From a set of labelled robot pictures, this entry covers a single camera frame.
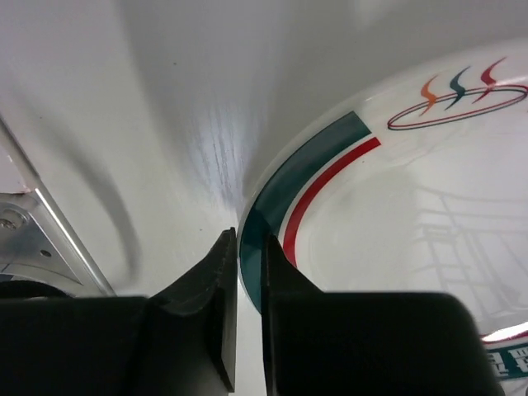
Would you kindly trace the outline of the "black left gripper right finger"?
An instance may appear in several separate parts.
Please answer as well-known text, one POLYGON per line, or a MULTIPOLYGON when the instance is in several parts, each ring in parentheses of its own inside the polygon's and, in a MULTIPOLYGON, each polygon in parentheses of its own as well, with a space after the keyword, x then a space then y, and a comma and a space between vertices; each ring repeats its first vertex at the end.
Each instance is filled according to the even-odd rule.
POLYGON ((436 292, 324 292, 274 235, 261 258, 270 395, 500 395, 469 311, 436 292))

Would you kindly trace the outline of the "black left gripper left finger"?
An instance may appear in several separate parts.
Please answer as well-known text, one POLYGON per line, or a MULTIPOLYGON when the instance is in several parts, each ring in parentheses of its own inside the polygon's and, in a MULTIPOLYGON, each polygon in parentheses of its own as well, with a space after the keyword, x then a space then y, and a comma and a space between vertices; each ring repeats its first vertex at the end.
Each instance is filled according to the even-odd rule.
POLYGON ((226 395, 235 387, 234 229, 152 297, 1 284, 4 395, 226 395))

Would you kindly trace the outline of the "white plate teal rim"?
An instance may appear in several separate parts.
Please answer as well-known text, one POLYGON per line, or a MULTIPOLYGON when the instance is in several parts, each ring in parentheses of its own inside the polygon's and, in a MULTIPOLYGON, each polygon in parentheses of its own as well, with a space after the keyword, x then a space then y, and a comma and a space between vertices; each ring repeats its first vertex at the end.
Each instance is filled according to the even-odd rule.
POLYGON ((324 290, 454 295, 505 393, 526 394, 526 41, 411 68, 301 132, 239 227, 254 306, 267 233, 324 290))

